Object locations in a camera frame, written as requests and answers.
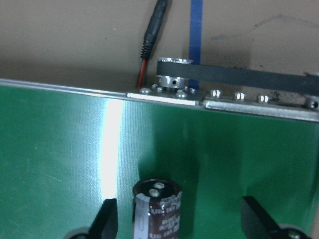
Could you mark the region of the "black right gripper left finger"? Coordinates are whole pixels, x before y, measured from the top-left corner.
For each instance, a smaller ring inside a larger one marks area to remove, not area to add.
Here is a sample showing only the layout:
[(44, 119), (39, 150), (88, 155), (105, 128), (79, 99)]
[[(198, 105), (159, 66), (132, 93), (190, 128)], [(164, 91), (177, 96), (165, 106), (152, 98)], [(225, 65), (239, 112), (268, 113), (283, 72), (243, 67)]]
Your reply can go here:
[(105, 199), (92, 225), (88, 239), (115, 239), (118, 232), (117, 199)]

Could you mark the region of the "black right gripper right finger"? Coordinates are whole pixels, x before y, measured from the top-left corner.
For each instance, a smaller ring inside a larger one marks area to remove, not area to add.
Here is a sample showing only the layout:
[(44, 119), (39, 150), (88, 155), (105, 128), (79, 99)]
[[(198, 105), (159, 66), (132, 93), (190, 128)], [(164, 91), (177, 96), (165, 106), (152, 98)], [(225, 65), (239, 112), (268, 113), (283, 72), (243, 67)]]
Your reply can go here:
[(284, 233), (252, 196), (242, 197), (241, 229), (247, 239), (283, 239)]

